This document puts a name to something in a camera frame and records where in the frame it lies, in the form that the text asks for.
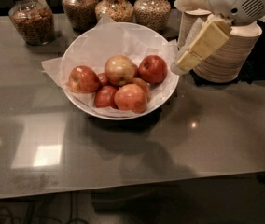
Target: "red apple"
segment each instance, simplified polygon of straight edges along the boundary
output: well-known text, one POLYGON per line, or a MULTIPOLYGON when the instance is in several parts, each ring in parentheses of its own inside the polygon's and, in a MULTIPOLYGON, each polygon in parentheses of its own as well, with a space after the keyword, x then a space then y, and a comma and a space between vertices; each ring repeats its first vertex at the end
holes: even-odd
POLYGON ((102 86, 107 86, 108 85, 108 80, 105 75, 105 72, 97 74, 97 77, 99 78, 99 81, 101 82, 102 86))
POLYGON ((147 107, 147 98, 142 88, 135 84, 121 87, 115 94, 114 101, 119 110, 131 110, 142 113, 147 107))
POLYGON ((133 61, 124 55, 110 57, 105 63, 105 75, 114 86, 124 86, 133 80, 133 61))
POLYGON ((149 85, 141 78, 134 78, 132 80, 132 84, 138 85, 142 88, 143 92, 146 95, 147 101, 149 102, 151 100, 151 90, 149 85))
POLYGON ((117 109, 117 106, 114 102, 114 97, 119 88, 115 86, 103 86, 95 94, 94 105, 97 108, 112 107, 117 109))
POLYGON ((137 66, 135 63, 133 64, 133 68, 134 68, 134 78, 139 77, 139 66, 137 66))
POLYGON ((101 86, 96 73, 86 65, 77 66, 71 71, 68 84, 70 91, 75 93, 93 93, 101 86))
POLYGON ((162 83, 167 74, 167 63, 157 55, 146 56, 139 65, 140 78, 149 84, 162 83))

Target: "cereal jar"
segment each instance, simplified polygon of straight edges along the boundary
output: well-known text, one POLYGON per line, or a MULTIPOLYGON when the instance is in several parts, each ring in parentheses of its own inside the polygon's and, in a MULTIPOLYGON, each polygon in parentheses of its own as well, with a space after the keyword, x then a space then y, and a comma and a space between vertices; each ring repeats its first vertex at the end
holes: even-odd
POLYGON ((98 0, 62 0, 63 10, 74 30, 86 31, 96 23, 98 0))
POLYGON ((45 0, 14 0, 9 17, 24 41, 44 45, 54 40, 53 14, 45 0))
POLYGON ((168 0, 136 0, 134 3, 136 22, 156 32, 165 29, 170 11, 168 0))
POLYGON ((127 0, 103 0, 96 6, 95 13, 97 20, 107 14, 116 22, 133 22, 133 5, 127 0))

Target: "black cable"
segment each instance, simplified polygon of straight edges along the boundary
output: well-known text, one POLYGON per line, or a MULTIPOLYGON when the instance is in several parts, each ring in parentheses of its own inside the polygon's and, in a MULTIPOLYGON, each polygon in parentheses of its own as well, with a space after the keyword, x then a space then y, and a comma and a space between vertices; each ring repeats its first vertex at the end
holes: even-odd
POLYGON ((67 221, 65 224, 71 224, 73 222, 76 222, 76 223, 81 222, 81 223, 84 223, 84 224, 89 224, 86 220, 80 219, 80 218, 71 219, 71 220, 67 221))
POLYGON ((19 217, 13 217, 13 220, 17 220, 19 222, 19 224, 22 224, 22 220, 19 217))
POLYGON ((29 201, 26 215, 24 217, 24 224, 31 224, 35 212, 36 202, 35 201, 29 201))
POLYGON ((76 195, 75 195, 75 207, 76 207, 76 209, 75 209, 75 211, 76 211, 75 218, 78 218, 78 194, 77 194, 77 192, 76 192, 76 195))
POLYGON ((10 209, 8 209, 7 207, 5 206, 0 206, 0 217, 5 217, 5 218, 9 218, 10 220, 10 224, 14 224, 14 217, 13 217, 13 214, 12 212, 10 211, 10 209), (1 214, 1 211, 2 210, 5 210, 7 211, 7 214, 1 214))
POLYGON ((70 207, 69 207, 69 218, 68 218, 68 222, 72 220, 73 218, 73 209, 74 209, 74 206, 73 206, 73 192, 70 192, 69 193, 69 202, 70 202, 70 207))
POLYGON ((58 218, 54 218, 54 217, 47 217, 47 216, 38 216, 39 219, 48 219, 48 220, 53 220, 58 222, 59 224, 63 224, 58 218))

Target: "jar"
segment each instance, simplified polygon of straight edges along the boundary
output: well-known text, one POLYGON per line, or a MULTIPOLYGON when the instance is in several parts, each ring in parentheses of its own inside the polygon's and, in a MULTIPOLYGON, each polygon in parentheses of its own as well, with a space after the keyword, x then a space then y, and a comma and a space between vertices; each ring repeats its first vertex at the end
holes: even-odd
POLYGON ((133 22, 133 5, 127 0, 103 0, 95 8, 96 19, 107 14, 116 22, 133 22))
POLYGON ((134 3, 136 22, 156 32, 165 29, 170 12, 171 5, 168 0, 136 0, 134 3))
POLYGON ((62 0, 63 10, 74 30, 86 31, 96 23, 99 0, 62 0))
POLYGON ((8 14, 26 43, 44 45, 55 39, 53 14, 45 0, 14 0, 8 14))

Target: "table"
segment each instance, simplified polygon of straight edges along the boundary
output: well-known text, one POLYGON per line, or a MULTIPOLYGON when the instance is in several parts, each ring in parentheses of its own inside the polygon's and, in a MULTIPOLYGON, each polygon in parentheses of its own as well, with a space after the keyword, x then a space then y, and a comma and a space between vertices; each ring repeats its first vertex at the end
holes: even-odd
MULTIPOLYGON (((197 87, 140 119, 77 109, 41 62, 79 36, 55 14, 57 39, 26 45, 0 17, 0 198, 265 171, 265 81, 197 87)), ((178 35, 173 11, 167 36, 178 35)))

